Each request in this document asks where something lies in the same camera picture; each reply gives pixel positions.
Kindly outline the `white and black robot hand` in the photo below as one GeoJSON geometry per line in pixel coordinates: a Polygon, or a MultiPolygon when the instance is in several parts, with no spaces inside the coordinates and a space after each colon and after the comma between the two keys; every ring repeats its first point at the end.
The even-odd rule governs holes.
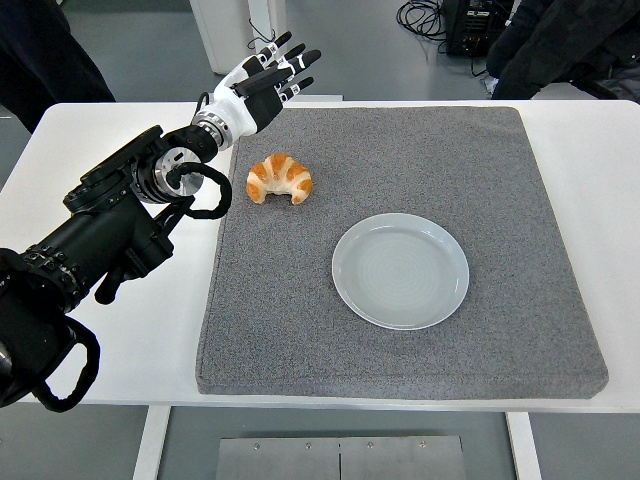
{"type": "Polygon", "coordinates": [[[321,58],[321,52],[299,44],[283,53],[281,48],[291,37],[287,31],[245,58],[197,107],[192,123],[209,131],[219,148],[263,130],[287,102],[313,83],[311,77],[300,75],[321,58]]]}

